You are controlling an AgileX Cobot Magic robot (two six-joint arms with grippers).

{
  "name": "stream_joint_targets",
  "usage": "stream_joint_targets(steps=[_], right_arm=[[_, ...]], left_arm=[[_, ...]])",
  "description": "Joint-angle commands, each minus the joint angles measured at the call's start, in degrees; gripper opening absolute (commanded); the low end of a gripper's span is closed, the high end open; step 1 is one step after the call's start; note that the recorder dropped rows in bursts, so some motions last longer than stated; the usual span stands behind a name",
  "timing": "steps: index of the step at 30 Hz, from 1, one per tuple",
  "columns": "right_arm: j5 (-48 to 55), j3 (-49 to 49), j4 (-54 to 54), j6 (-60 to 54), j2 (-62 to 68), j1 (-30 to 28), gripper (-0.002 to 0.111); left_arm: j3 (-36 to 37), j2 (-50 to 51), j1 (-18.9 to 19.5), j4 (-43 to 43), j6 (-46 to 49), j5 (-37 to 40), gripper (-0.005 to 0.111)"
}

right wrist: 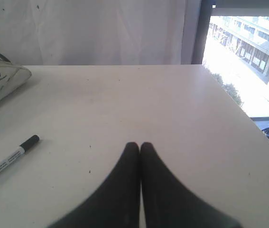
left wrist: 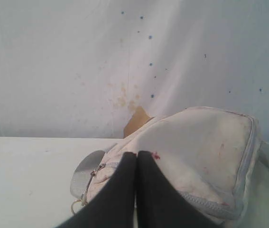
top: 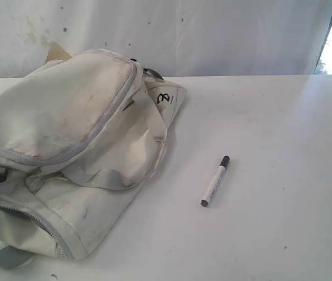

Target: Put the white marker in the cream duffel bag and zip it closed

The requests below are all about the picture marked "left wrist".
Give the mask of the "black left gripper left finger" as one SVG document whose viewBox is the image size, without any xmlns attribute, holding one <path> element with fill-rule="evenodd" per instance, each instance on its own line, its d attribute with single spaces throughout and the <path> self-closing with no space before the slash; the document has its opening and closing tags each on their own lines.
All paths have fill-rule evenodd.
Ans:
<svg viewBox="0 0 269 228">
<path fill-rule="evenodd" d="M 132 228 L 136 155 L 123 154 L 117 170 L 100 192 L 59 228 Z"/>
</svg>

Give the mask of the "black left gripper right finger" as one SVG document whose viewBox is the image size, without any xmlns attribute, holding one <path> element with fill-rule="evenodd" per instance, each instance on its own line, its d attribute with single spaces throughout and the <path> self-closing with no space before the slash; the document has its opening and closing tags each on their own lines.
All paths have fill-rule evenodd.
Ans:
<svg viewBox="0 0 269 228">
<path fill-rule="evenodd" d="M 138 153 L 136 178 L 138 227 L 217 227 L 174 189 L 148 151 Z"/>
</svg>

